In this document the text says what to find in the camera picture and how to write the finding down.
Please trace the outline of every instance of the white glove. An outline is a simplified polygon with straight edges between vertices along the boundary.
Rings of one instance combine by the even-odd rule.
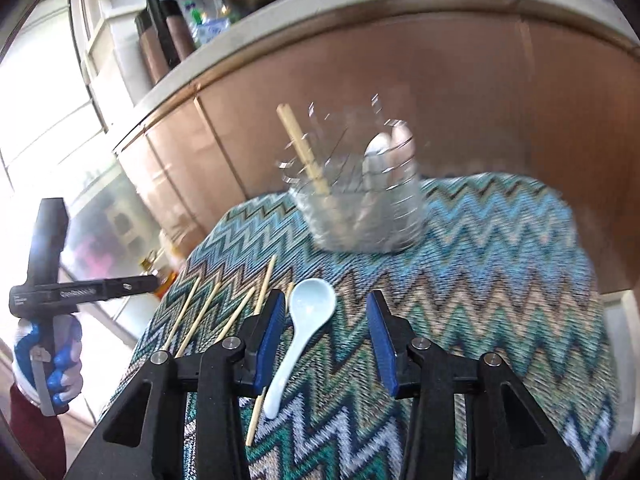
[[[53,318],[53,336],[56,354],[53,358],[54,370],[47,377],[47,388],[52,394],[54,407],[62,407],[75,399],[82,390],[82,327],[75,316],[65,314]],[[37,322],[21,319],[15,335],[14,377],[21,393],[33,404],[40,406],[36,391],[31,349],[40,342],[40,327]]]

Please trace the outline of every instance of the metal screw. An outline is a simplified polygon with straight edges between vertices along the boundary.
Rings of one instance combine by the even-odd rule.
[[[231,337],[225,338],[225,340],[222,342],[222,347],[226,348],[227,350],[235,350],[240,346],[240,343],[240,338],[233,335]]]
[[[488,354],[484,354],[484,362],[489,366],[500,366],[502,364],[502,358],[498,354],[489,352]]]
[[[161,365],[169,358],[169,354],[164,350],[158,350],[151,354],[151,362],[155,365]]]
[[[427,350],[431,346],[431,341],[425,337],[414,337],[411,345],[418,350]]]

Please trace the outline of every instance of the wooden chopstick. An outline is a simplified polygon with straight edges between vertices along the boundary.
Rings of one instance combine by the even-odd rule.
[[[226,322],[226,325],[222,329],[222,332],[220,332],[220,334],[218,335],[216,340],[213,342],[213,344],[219,343],[225,338],[226,333],[229,332],[229,329],[231,329],[231,326],[233,325],[234,321],[238,318],[238,316],[240,316],[240,313],[242,312],[242,309],[244,309],[244,306],[247,303],[249,303],[249,300],[251,299],[254,292],[255,292],[255,287],[252,286],[252,288],[249,289],[249,292],[242,299],[242,302],[240,303],[240,305],[238,305],[238,308],[234,310],[233,314],[229,318],[229,321]]]
[[[264,396],[267,394],[267,387],[262,389],[262,393],[255,399],[254,410],[251,412],[251,421],[249,422],[249,430],[246,432],[245,446],[252,446],[254,444],[255,430],[258,429],[258,420],[260,419],[260,410],[262,409],[262,403],[264,402]]]
[[[287,293],[285,294],[284,313],[287,314],[287,306],[289,305],[289,297],[293,290],[294,282],[289,283],[287,287]],[[262,403],[264,402],[264,396],[267,394],[267,387],[262,389],[262,393],[255,399],[254,410],[251,412],[251,421],[249,422],[249,429],[246,432],[245,446],[252,446],[254,444],[255,430],[258,429],[258,420],[260,419],[260,410],[262,409]]]
[[[207,301],[204,302],[204,306],[200,309],[200,313],[198,314],[196,321],[193,322],[193,324],[191,325],[191,328],[187,332],[187,335],[182,340],[182,344],[180,345],[180,348],[178,348],[178,351],[175,353],[175,357],[182,357],[182,355],[184,354],[184,351],[187,349],[187,345],[191,341],[193,334],[195,334],[196,330],[198,329],[198,325],[202,321],[202,318],[204,317],[204,315],[207,313],[207,309],[209,308],[209,305],[211,304],[211,302],[213,301],[213,298],[216,297],[216,294],[220,290],[220,285],[221,283],[217,282],[216,285],[213,287],[213,290],[211,291],[211,294],[209,294]]]
[[[293,147],[298,154],[298,158],[300,158],[300,162],[304,164],[306,174],[316,188],[316,193],[328,195],[329,184],[322,175],[322,170],[320,169],[320,166],[318,166],[314,152],[311,151],[311,146],[306,142],[304,134],[302,133],[302,128],[300,128],[291,106],[289,106],[289,104],[280,104],[276,108],[276,113],[280,118],[282,126],[284,126],[284,129],[287,131],[289,139],[291,139],[291,142],[293,143]]]
[[[171,332],[169,332],[169,335],[167,336],[166,341],[164,342],[164,345],[162,345],[161,350],[164,350],[165,352],[169,351],[169,346],[171,346],[171,339],[174,338],[175,332],[178,330],[178,327],[180,326],[180,323],[182,322],[182,318],[184,317],[184,314],[187,312],[189,304],[191,303],[191,298],[193,298],[193,295],[195,294],[196,289],[198,288],[198,285],[200,285],[200,277],[199,276],[196,278],[195,283],[193,283],[193,287],[191,287],[191,291],[190,291],[189,295],[187,296],[187,301],[184,302],[184,306],[183,306],[182,310],[180,311],[180,314],[178,314],[178,317],[175,320],[174,325],[171,327]]]
[[[287,312],[289,311],[289,298],[291,297],[291,291],[293,290],[293,287],[296,286],[296,282],[291,282],[289,283],[289,286],[287,287],[287,291],[284,295],[284,314],[285,316],[287,315]]]
[[[277,256],[274,254],[269,260],[269,265],[267,265],[267,272],[264,274],[264,279],[262,280],[262,286],[260,288],[260,294],[258,295],[258,301],[255,302],[254,308],[254,316],[256,314],[260,314],[262,311],[262,304],[264,303],[264,297],[267,295],[267,288],[269,288],[269,280],[271,279],[271,274],[273,273],[273,266],[276,264]]]

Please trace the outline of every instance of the white ceramic spoon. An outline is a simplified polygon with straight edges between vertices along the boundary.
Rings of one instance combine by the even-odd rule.
[[[267,418],[276,418],[278,415],[282,393],[293,367],[311,336],[329,321],[334,311],[335,291],[325,280],[319,278],[303,280],[291,292],[289,312],[293,321],[293,341],[264,397],[262,410]]]

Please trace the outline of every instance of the window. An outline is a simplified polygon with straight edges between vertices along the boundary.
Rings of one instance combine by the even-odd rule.
[[[25,280],[42,197],[65,199],[70,224],[61,263],[75,280],[138,274],[139,261],[159,245],[158,224],[108,146],[72,25],[70,0],[42,0],[0,63],[3,298]],[[92,312],[131,345],[157,305],[152,296],[137,296],[126,308],[114,300]],[[0,316],[0,338],[10,343],[17,319],[6,308]]]

